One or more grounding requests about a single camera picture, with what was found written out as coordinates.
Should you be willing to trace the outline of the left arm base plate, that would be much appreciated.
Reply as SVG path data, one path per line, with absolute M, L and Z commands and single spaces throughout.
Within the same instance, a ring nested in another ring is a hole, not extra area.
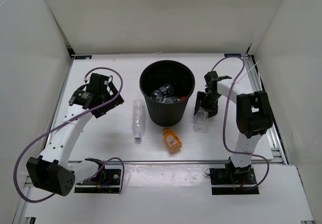
M 119 157 L 112 157 L 107 161 L 86 158 L 98 166 L 98 173 L 89 177 L 74 187 L 74 193 L 87 194 L 120 194 L 123 190 L 125 164 Z

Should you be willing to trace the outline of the small black-label plastic bottle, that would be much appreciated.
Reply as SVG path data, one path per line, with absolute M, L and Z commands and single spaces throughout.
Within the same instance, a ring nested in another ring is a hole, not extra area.
M 153 95 L 157 98 L 166 98 L 172 96 L 174 93 L 174 86 L 172 84 L 165 84 L 158 89 L 154 90 Z

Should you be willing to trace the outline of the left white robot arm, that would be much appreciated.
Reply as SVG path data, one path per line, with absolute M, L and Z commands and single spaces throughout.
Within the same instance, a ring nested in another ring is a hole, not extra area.
M 71 96 L 62 127 L 54 130 L 50 143 L 38 157 L 28 159 L 26 167 L 34 187 L 66 196 L 75 184 L 86 181 L 101 184 L 106 176 L 105 162 L 86 158 L 70 164 L 69 158 L 90 119 L 104 116 L 123 102 L 111 77 L 91 74 L 86 84 Z

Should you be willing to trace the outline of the red-label water bottle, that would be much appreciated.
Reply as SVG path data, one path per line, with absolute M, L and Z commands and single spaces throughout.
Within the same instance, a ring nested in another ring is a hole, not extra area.
M 171 97 L 164 98 L 162 100 L 162 103 L 177 103 L 184 100 L 185 98 L 186 97 L 171 96 Z

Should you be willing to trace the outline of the clear white-label plastic bottle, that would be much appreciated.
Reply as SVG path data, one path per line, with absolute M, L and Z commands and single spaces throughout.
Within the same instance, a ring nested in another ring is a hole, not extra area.
M 208 128 L 208 112 L 204 109 L 199 109 L 194 115 L 193 130 L 195 132 L 206 133 Z

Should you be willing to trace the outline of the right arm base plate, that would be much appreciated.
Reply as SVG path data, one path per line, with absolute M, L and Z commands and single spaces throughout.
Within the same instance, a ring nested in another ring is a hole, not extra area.
M 231 164 L 224 168 L 208 168 L 204 174 L 210 178 L 212 195 L 258 195 L 259 188 L 254 168 L 249 165 L 241 173 L 234 172 Z

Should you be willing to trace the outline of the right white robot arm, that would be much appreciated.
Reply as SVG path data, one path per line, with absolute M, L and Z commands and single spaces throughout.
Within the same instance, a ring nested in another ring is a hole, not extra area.
M 218 113 L 218 100 L 225 96 L 227 102 L 236 104 L 236 124 L 239 135 L 235 150 L 225 164 L 225 173 L 218 179 L 227 179 L 236 184 L 246 179 L 251 172 L 251 155 L 257 143 L 273 125 L 273 114 L 268 95 L 265 91 L 247 89 L 235 83 L 229 76 L 218 76 L 216 71 L 210 71 L 205 76 L 206 88 L 197 93 L 194 115 L 203 111 L 208 117 Z

